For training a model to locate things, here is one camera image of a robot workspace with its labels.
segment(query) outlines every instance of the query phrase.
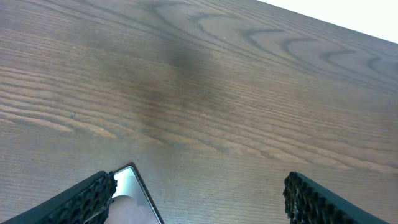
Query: white wall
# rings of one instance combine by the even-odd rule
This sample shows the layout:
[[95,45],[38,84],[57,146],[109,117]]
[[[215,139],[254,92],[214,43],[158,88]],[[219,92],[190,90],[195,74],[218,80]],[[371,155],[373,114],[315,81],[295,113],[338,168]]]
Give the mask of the white wall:
[[259,0],[398,43],[398,0]]

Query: dark wood stain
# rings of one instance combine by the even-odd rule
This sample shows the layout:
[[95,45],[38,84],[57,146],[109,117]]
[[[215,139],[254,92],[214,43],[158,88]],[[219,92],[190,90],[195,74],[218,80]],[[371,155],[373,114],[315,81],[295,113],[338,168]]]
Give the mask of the dark wood stain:
[[5,0],[0,221],[134,161],[166,223],[286,223],[291,170],[396,223],[397,96],[398,45],[257,1]]

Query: brown wooden surface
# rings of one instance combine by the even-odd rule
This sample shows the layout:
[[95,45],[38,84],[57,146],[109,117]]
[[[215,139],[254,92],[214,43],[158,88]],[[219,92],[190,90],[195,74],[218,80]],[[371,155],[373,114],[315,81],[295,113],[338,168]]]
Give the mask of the brown wooden surface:
[[166,223],[288,223],[291,170],[398,223],[397,96],[398,45],[261,2],[2,0],[0,222],[134,161]]

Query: wooden table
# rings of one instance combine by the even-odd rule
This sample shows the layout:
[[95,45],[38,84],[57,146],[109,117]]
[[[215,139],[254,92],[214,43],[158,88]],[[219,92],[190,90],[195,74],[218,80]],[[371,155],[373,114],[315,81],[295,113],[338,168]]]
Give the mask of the wooden table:
[[166,223],[288,223],[292,170],[398,223],[397,96],[397,44],[254,0],[3,0],[0,221],[134,161]]

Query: smartphone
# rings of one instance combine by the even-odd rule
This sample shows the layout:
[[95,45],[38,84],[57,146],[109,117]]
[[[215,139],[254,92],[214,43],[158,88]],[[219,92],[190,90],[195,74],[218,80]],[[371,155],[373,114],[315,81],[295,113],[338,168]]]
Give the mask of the smartphone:
[[126,215],[125,223],[164,224],[134,163],[115,171],[114,178],[117,187],[106,224],[120,222],[121,216]]

